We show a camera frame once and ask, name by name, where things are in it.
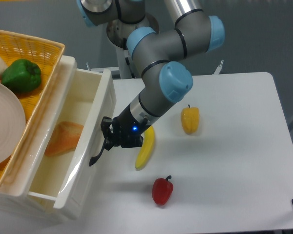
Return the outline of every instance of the light blue joint cap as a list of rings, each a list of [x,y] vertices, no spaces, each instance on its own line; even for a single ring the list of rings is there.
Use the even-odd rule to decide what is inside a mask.
[[[225,27],[217,16],[209,16],[211,23],[211,35],[208,51],[217,49],[222,46],[225,41]]]
[[[164,96],[172,103],[181,101],[193,86],[191,73],[184,65],[174,61],[162,67],[159,81]]]
[[[83,16],[83,19],[84,19],[85,24],[86,24],[88,27],[95,26],[95,25],[91,22],[91,20],[90,20],[89,17],[87,16],[87,14],[85,13],[81,1],[80,1],[80,0],[76,0],[76,2],[77,2],[77,5],[78,5],[78,8],[79,8],[79,10],[80,10],[80,13],[81,13],[82,16]]]
[[[139,44],[139,42],[151,33],[156,33],[151,27],[141,27],[141,28],[137,28],[135,31],[133,31],[129,35],[127,39],[127,48],[132,58],[133,58],[133,52],[135,48],[137,47],[137,45]]]

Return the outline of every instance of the banana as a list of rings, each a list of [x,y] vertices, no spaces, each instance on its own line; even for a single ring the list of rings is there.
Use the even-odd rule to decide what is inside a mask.
[[[153,151],[154,143],[155,143],[155,132],[154,132],[154,128],[151,126],[145,131],[145,139],[143,141],[140,152],[138,153],[138,156],[136,158],[137,170],[144,168],[144,166],[147,164],[148,159],[150,158],[151,153]]]

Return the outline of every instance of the yellow basket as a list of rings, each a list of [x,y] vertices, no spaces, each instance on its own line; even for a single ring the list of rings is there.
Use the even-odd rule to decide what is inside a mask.
[[[42,84],[39,88],[30,93],[17,95],[25,111],[26,128],[12,155],[0,163],[0,186],[19,157],[18,154],[33,125],[36,113],[43,107],[43,100],[48,96],[47,90],[52,88],[55,79],[53,74],[56,72],[64,47],[63,44],[54,41],[0,30],[0,57],[5,63],[10,66],[17,59],[28,59],[36,63],[42,72]]]

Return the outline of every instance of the white table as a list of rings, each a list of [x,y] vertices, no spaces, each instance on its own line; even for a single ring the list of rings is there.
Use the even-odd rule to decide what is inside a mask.
[[[143,88],[114,81],[118,115]],[[200,109],[186,135],[180,112]],[[139,149],[113,148],[98,161],[80,219],[36,230],[30,219],[0,213],[1,233],[195,234],[293,229],[293,145],[268,73],[194,77],[190,93],[155,124],[156,146],[136,171]],[[164,207],[152,200],[155,179],[172,175]],[[9,220],[17,220],[7,227]],[[43,225],[38,222],[37,228]]]

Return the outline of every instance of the white plastic container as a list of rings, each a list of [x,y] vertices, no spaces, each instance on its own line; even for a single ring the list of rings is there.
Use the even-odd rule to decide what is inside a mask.
[[[109,70],[96,73],[76,66],[73,57],[62,57],[48,108],[0,188],[1,210],[57,221],[79,216],[96,170],[89,160],[104,140],[100,123],[103,116],[113,115],[116,97]],[[46,157],[47,143],[61,121],[84,126],[76,150]]]

